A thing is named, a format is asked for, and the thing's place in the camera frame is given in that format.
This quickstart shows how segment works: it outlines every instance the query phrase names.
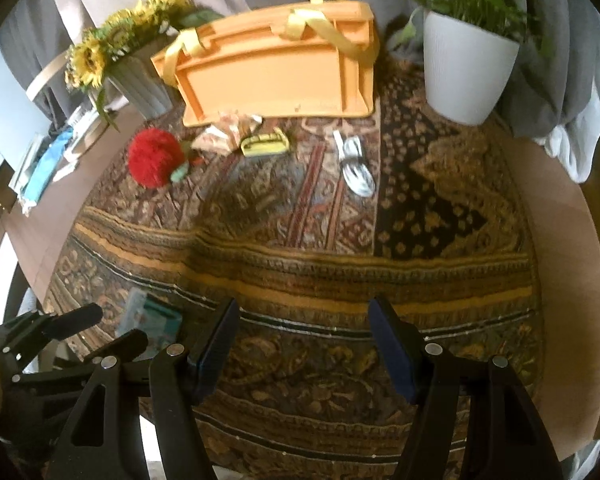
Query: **red pom-pom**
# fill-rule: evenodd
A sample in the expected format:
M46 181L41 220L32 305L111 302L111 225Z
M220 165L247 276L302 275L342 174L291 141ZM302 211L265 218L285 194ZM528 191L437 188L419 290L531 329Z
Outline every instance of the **red pom-pom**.
M137 134L129 146L129 173L138 184L161 187L169 183L173 170L185 161L176 138L169 132L149 128Z

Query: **metal screw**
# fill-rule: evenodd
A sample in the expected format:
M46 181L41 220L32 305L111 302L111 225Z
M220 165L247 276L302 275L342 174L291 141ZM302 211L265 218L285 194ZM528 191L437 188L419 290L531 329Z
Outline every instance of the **metal screw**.
M106 356L100 362L100 366L102 366L105 370L108 370L109 368L113 368L116 364L118 364L118 360L113 355Z
M424 350L429 355L440 355L442 354L442 346L438 343L427 343Z
M504 355L496 355L493 358L493 364L495 364L498 368L506 368L509 366L509 361Z
M167 354L171 357L176 357L176 355L180 355L184 352L184 346L180 343L175 343L173 345L167 346Z

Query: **orange box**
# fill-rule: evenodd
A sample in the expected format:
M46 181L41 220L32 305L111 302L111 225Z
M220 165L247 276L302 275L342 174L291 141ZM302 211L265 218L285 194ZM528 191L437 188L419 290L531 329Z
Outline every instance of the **orange box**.
M214 122L228 112L265 117L373 112L378 37L366 3L267 7L207 23L195 32L202 47L195 56L180 50L174 69L187 103L185 126ZM163 77L166 51L152 57Z

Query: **patterned rug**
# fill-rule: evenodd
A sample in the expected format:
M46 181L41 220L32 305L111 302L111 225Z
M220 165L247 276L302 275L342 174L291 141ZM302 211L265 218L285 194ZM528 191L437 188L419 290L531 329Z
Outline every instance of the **patterned rug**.
M368 332L384 292L404 319L453 353L506 355L533 393L542 315L524 209L494 139L437 116L422 74L394 69L364 119L267 120L286 155L210 156L188 178L139 187L126 150L75 221L45 300L48 312L96 301L106 318L71 345L113 336L140 286L185 312L183 336L217 301L237 298L240 330L218 390L196 417L213 462L254 478L382 478L414 409L399 397ZM182 108L152 121L177 137ZM378 192L344 183L331 132L359 135ZM446 478L456 478L468 403Z

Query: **crumpled wrapper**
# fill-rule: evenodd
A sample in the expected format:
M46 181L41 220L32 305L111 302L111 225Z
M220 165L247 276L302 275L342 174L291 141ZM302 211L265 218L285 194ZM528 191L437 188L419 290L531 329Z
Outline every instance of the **crumpled wrapper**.
M229 155L240 148L243 139L250 137L262 124L257 115L225 114L206 127L191 143L194 150Z

